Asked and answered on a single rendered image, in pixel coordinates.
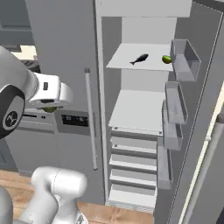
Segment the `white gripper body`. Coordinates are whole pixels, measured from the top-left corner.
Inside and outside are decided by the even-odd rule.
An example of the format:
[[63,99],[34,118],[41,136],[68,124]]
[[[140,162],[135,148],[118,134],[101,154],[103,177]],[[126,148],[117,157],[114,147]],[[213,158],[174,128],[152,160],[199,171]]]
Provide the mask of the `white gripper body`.
[[63,107],[74,102],[72,89],[63,82],[44,82],[29,100],[34,108]]

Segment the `grey closed fridge door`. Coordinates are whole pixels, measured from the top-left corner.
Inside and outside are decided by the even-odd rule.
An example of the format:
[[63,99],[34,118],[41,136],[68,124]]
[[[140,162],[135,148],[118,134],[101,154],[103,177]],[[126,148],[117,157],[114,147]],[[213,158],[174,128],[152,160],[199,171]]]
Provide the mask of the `grey closed fridge door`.
[[[60,166],[82,172],[81,200],[105,202],[94,0],[25,0],[40,70],[73,90],[73,104],[54,112]],[[98,169],[93,168],[84,68],[90,69]]]

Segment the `white fridge shelf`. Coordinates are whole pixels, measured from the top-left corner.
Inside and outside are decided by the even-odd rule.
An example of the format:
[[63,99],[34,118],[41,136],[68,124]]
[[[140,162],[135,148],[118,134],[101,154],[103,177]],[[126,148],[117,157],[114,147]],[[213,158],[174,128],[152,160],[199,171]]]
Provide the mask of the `white fridge shelf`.
[[[170,72],[172,64],[165,64],[162,61],[162,57],[169,55],[170,50],[170,45],[121,43],[107,64],[107,68]],[[145,53],[148,54],[145,61],[137,62],[135,65],[131,64],[131,61],[135,61]]]
[[121,90],[108,126],[123,132],[163,135],[162,104],[165,94]]

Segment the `black fish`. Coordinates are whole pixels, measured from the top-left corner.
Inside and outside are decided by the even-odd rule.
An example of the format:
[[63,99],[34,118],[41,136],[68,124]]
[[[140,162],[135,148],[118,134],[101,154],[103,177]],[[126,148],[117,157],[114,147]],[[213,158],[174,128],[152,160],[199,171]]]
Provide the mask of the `black fish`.
[[134,61],[131,61],[130,64],[134,66],[137,62],[145,61],[148,58],[148,56],[149,56],[148,53],[142,54],[141,56],[139,56]]

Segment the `white fridge drawer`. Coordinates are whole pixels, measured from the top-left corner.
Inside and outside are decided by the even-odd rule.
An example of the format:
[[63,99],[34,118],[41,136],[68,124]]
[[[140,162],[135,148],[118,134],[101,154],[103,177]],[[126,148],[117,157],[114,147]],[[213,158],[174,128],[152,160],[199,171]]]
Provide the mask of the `white fridge drawer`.
[[112,136],[110,139],[113,149],[134,151],[139,153],[157,154],[157,142],[134,139],[127,137]]
[[112,169],[109,179],[111,181],[147,186],[147,187],[156,187],[157,186],[157,175],[149,173],[141,173],[137,171],[125,171]]
[[110,165],[133,168],[147,172],[157,170],[157,160],[154,158],[132,157],[118,154],[112,154],[109,160]]
[[139,187],[113,184],[106,204],[129,210],[152,213],[155,209],[157,191]]

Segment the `clear fridge door bin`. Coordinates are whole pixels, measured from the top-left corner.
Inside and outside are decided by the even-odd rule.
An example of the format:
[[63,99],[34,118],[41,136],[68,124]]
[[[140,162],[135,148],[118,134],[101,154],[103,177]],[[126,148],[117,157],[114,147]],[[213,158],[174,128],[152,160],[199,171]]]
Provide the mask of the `clear fridge door bin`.
[[163,136],[164,147],[169,150],[179,151],[182,144],[182,129],[178,123],[168,122],[168,111],[166,101],[163,101],[162,106],[162,119],[163,119]]
[[177,81],[196,81],[201,60],[188,39],[171,41],[171,63]]
[[170,151],[163,145],[157,147],[157,188],[172,188],[172,164]]
[[177,81],[167,81],[165,84],[165,98],[170,123],[185,124],[188,118],[182,88]]

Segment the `grey fridge body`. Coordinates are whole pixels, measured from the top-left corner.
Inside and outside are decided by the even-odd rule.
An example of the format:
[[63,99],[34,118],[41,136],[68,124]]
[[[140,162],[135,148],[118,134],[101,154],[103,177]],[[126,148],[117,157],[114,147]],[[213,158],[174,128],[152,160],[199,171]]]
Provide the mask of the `grey fridge body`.
[[[177,21],[190,15],[193,0],[95,0],[96,30],[99,61],[101,128],[105,178],[107,181],[106,202],[113,184],[154,189],[158,196],[158,165],[156,171],[142,171],[110,165],[112,154],[138,158],[154,158],[158,161],[158,146],[164,145],[164,136],[123,132],[109,127],[109,120],[121,90],[160,92],[165,95],[167,81],[176,80],[172,71],[107,68],[121,43],[172,45]],[[157,142],[157,154],[139,153],[113,149],[111,137],[127,137]],[[132,185],[109,179],[112,169],[157,175],[157,186]]]

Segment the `grey open fridge door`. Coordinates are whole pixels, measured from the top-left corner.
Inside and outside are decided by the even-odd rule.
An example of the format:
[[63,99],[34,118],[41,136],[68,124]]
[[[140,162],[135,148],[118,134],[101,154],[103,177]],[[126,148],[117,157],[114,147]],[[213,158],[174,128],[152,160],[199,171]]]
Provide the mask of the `grey open fridge door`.
[[171,189],[157,191],[153,224],[179,224],[224,81],[224,3],[193,0],[190,17],[177,22],[175,37],[190,41],[201,64],[196,81],[181,83],[188,119],[181,149],[171,152]]

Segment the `grey stove with oven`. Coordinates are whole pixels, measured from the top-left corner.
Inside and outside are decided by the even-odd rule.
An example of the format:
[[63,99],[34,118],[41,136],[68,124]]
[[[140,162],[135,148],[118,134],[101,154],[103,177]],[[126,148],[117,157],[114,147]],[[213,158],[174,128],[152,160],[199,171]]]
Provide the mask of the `grey stove with oven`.
[[0,139],[6,140],[17,172],[24,176],[60,163],[54,131],[27,119],[26,104],[38,90],[39,76],[22,62],[0,61]]

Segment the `grey base cupboard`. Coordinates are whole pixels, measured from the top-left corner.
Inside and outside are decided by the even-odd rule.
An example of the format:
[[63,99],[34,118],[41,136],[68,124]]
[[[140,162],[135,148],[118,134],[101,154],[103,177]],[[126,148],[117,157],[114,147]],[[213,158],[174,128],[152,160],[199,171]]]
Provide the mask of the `grey base cupboard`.
[[4,138],[0,139],[0,170],[8,172],[18,171],[15,161],[11,155],[11,151]]

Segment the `grey wall cupboards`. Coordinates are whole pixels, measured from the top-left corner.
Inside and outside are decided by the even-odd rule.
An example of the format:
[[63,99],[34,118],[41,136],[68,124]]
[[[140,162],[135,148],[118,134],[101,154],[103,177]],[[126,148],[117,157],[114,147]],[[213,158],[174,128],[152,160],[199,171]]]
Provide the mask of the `grey wall cupboards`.
[[34,45],[25,0],[0,0],[0,45]]

